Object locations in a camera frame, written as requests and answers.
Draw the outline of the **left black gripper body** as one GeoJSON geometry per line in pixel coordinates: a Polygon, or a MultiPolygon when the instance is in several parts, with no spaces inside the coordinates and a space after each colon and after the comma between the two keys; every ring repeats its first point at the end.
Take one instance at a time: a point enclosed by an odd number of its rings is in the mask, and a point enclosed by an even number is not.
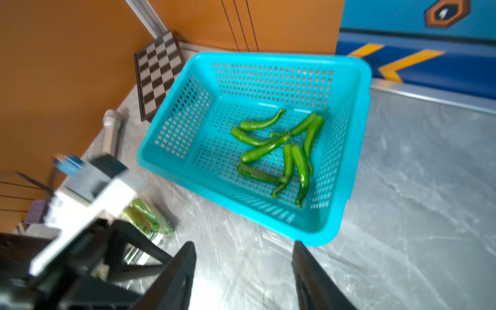
{"type": "Polygon", "coordinates": [[[121,220],[96,220],[37,276],[29,267],[52,241],[1,234],[1,309],[130,309],[140,298],[93,276],[100,262],[123,266],[126,245],[142,234],[121,220]]]}

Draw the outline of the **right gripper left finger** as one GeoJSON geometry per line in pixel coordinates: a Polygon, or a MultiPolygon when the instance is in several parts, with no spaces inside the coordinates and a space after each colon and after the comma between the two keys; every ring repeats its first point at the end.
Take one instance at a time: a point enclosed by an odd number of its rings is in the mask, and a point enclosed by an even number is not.
{"type": "Polygon", "coordinates": [[[195,267],[195,245],[186,242],[164,272],[130,309],[188,309],[195,267]]]}

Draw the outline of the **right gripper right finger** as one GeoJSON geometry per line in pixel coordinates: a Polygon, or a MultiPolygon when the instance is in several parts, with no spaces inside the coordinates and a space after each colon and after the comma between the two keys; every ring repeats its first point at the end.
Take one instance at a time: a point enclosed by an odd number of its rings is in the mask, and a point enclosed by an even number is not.
{"type": "Polygon", "coordinates": [[[300,309],[356,309],[299,240],[292,266],[300,309]]]}

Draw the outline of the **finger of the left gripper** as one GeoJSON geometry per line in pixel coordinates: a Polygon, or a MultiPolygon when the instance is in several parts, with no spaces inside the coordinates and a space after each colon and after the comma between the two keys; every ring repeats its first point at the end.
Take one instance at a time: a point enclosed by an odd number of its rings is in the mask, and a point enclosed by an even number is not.
{"type": "Polygon", "coordinates": [[[128,281],[161,273],[173,257],[153,244],[131,223],[116,220],[109,228],[104,264],[108,281],[128,281]],[[154,258],[158,265],[139,265],[141,257],[154,258]]]}

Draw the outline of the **teal plastic basket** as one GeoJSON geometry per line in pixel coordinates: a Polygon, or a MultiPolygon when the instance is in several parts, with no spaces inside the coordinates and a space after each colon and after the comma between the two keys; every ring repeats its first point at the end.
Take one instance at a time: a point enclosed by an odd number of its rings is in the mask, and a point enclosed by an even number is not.
{"type": "MultiPolygon", "coordinates": [[[[292,240],[321,246],[337,235],[351,197],[370,106],[372,71],[346,56],[202,52],[191,58],[152,120],[139,151],[144,169],[292,240]],[[309,114],[325,119],[313,144],[314,174],[303,206],[295,205],[298,171],[274,199],[277,185],[238,173],[241,155],[257,147],[231,129],[242,121],[276,124],[246,131],[258,140],[298,125],[309,114]]],[[[282,177],[286,144],[304,148],[306,133],[248,163],[282,177]]]]}

